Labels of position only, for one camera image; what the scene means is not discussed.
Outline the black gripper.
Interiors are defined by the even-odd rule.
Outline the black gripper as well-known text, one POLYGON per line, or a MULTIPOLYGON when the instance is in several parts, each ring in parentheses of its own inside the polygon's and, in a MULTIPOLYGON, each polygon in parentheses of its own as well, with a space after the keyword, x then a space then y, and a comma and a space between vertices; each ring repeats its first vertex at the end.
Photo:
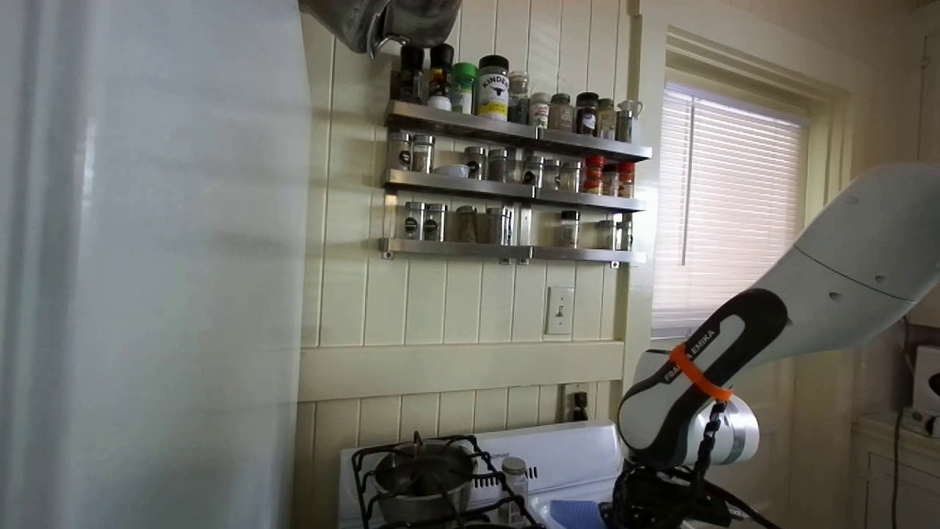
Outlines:
POLYGON ((610 497, 598 505, 606 529, 776 529, 732 490, 694 471, 654 471, 625 462, 610 497))

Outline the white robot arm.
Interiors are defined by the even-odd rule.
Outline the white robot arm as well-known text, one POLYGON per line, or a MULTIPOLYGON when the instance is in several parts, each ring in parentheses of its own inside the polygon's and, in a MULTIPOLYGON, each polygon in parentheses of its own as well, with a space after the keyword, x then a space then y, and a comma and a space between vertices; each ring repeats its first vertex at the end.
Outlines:
POLYGON ((608 529, 725 525, 754 512, 708 478, 761 446, 732 375, 838 350, 910 312, 940 277, 940 167, 880 165, 841 190, 794 246, 666 353, 647 353, 616 408, 625 462, 608 529))

